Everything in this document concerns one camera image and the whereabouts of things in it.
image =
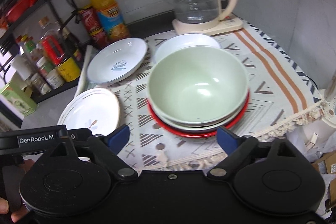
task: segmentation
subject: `finger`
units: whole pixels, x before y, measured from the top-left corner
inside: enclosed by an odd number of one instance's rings
[[[9,211],[8,201],[0,198],[0,214],[5,215]]]
[[[21,208],[12,213],[12,221],[15,223],[17,221],[19,221],[21,218],[23,218],[26,214],[28,214],[28,209],[26,208],[25,205],[22,205]]]
[[[20,164],[20,167],[23,168],[26,172],[33,166],[35,162],[33,160],[25,160],[24,164]]]

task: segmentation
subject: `green bowl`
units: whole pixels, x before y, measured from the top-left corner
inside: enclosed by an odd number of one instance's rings
[[[225,50],[187,47],[152,70],[148,99],[159,115],[186,126],[213,124],[232,115],[248,92],[247,71]]]

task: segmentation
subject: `tablecloth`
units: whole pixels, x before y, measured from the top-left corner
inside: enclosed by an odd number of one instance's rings
[[[175,31],[145,40],[144,62],[127,79],[105,85],[118,97],[121,124],[131,136],[119,157],[138,171],[204,169],[226,157],[216,137],[181,138],[160,127],[147,108],[147,82],[153,69],[152,57]],[[234,54],[248,71],[250,100],[243,118],[231,129],[237,135],[260,140],[282,136],[296,124],[306,124],[323,115],[323,99],[300,67],[260,29],[244,22],[242,30],[213,36]]]

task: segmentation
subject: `orange juice bottle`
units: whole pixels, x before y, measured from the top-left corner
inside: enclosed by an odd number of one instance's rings
[[[115,0],[91,0],[91,4],[112,42],[130,37]]]

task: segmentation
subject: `electric kettle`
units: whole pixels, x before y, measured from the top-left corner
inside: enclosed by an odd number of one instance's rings
[[[229,0],[222,10],[221,0],[173,0],[176,19],[173,26],[178,34],[216,34],[242,28],[242,21],[231,14],[237,0]]]

